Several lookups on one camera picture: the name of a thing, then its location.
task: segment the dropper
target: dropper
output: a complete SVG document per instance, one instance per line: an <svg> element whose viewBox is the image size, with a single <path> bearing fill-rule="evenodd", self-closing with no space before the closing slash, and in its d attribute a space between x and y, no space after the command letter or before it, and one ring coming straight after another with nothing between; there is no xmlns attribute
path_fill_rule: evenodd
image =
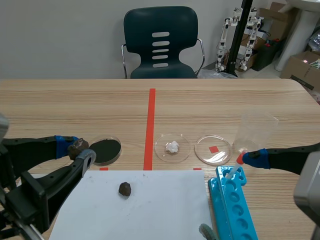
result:
<svg viewBox="0 0 320 240"><path fill-rule="evenodd" d="M229 174L226 176L227 179L232 179L233 176L235 175L236 171L238 170L238 168L241 167L242 164L244 164L244 161L242 160L243 155L245 155L246 152L242 152L238 158L236 159L236 163L234 165L234 167L231 169L231 171L229 172Z"/></svg>

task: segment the wooden table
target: wooden table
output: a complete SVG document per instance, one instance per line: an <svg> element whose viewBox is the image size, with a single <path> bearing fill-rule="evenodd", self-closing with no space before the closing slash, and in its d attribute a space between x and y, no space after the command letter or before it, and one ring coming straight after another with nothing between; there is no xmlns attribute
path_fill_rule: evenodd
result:
<svg viewBox="0 0 320 240"><path fill-rule="evenodd" d="M299 83L286 79L5 80L0 82L0 112L10 120L6 137L63 135L90 141L114 135L121 140L122 154L109 170L142 170L150 88L156 89L154 141L161 134L182 133L192 145L206 134L232 143L241 115L251 109L279 119L268 148L320 141L320 107ZM235 159L234 154L228 164ZM48 173L66 161L30 172ZM175 164L153 153L154 170L193 168L202 168L206 181L215 176L215 168L193 150ZM298 176L250 166L244 170L248 183L243 189L259 239L310 239L314 224L293 200ZM51 229L44 233L46 239Z"/></svg>

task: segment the plastic cup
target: plastic cup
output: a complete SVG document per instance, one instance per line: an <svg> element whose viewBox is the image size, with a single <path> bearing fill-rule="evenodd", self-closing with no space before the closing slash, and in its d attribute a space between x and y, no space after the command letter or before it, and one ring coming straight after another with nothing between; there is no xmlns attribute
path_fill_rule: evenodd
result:
<svg viewBox="0 0 320 240"><path fill-rule="evenodd" d="M267 112L251 111L241 117L241 124L233 142L233 148L242 152L263 149L279 120Z"/></svg>

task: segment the blue test tube rack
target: blue test tube rack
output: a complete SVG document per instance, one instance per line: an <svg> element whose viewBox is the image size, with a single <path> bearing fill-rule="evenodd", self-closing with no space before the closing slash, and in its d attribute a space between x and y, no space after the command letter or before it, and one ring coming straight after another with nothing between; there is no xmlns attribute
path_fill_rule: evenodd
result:
<svg viewBox="0 0 320 240"><path fill-rule="evenodd" d="M242 186L247 179L239 167L232 179L226 174L232 166L218 166L215 178L208 181L216 227L220 240L258 240Z"/></svg>

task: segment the brown rock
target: brown rock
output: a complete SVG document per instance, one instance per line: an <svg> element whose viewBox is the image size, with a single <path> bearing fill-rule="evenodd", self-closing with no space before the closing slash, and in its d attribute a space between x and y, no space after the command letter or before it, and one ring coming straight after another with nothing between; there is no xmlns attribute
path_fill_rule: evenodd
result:
<svg viewBox="0 0 320 240"><path fill-rule="evenodd" d="M131 186L126 181L119 186L119 193L123 196L129 197L131 194Z"/></svg>
<svg viewBox="0 0 320 240"><path fill-rule="evenodd" d="M79 138L74 141L72 145L68 147L68 155L71 160L75 160L76 157L85 149L89 148L89 143L83 138Z"/></svg>

